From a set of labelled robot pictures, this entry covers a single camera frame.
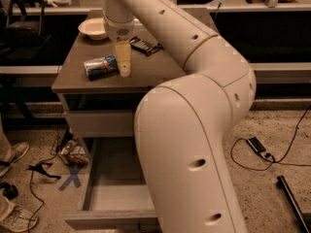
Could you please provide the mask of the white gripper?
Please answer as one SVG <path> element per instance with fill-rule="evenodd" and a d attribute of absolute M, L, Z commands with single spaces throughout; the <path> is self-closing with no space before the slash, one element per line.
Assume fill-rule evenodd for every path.
<path fill-rule="evenodd" d="M 127 41 L 133 35 L 134 19 L 127 22 L 116 22 L 104 17 L 104 29 L 108 38 L 115 44 L 115 54 L 122 77 L 128 77 L 131 69 L 131 46 Z"/>

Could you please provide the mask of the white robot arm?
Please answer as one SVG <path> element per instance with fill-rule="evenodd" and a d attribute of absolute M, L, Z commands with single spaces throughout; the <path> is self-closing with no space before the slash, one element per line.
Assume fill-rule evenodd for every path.
<path fill-rule="evenodd" d="M 105 0 L 110 38 L 138 19 L 184 71 L 141 100 L 134 135 L 162 233 L 247 233 L 223 151 L 255 98 L 248 61 L 169 0 Z"/>

